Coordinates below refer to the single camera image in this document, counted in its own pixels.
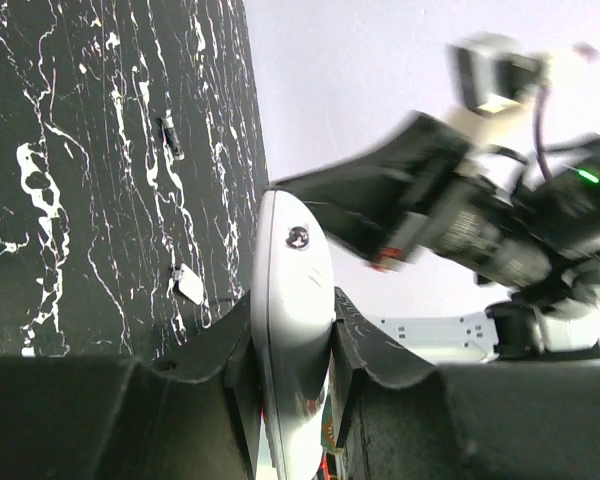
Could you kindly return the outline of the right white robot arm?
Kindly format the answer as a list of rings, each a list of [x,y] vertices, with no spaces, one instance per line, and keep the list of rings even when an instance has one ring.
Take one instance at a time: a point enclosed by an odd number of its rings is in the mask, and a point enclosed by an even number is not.
[[[510,191],[478,157],[527,157],[498,145],[497,129],[417,113],[386,143],[331,167],[280,180],[323,231],[378,270],[425,248],[510,289],[487,307],[501,359],[588,356],[590,343],[556,345],[543,320],[576,320],[600,306],[600,137],[574,144],[580,160],[536,187],[520,170]]]

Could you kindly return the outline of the white battery compartment cover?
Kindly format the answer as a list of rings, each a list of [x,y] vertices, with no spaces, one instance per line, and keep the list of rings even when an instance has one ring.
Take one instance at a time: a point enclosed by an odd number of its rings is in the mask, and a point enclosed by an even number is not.
[[[177,291],[195,305],[201,305],[205,298],[204,284],[200,276],[186,264],[173,269],[172,279]]]

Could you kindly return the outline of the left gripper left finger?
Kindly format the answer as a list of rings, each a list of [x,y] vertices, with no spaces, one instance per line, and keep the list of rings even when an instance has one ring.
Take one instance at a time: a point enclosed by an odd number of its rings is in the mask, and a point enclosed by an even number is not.
[[[250,304],[158,360],[0,356],[0,479],[251,479]]]

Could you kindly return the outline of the white remote control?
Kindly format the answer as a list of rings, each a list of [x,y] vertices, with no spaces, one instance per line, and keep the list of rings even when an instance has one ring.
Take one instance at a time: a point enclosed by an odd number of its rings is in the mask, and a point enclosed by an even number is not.
[[[292,194],[263,196],[250,290],[270,454],[280,479],[311,479],[322,458],[335,285],[328,242]]]

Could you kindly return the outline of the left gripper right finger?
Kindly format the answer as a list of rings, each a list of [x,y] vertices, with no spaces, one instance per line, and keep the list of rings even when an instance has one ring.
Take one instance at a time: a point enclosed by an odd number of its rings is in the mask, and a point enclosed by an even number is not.
[[[336,295],[331,401],[350,479],[600,479],[600,362],[433,365]]]

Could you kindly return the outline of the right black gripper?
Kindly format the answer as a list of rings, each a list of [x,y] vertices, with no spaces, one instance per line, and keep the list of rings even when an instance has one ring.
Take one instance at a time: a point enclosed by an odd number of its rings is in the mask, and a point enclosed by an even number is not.
[[[328,203],[314,205],[325,234],[377,269],[394,269],[426,248],[487,283],[542,280],[547,254],[522,234],[513,203],[481,173],[473,152],[456,129],[417,112],[378,146],[273,187]]]

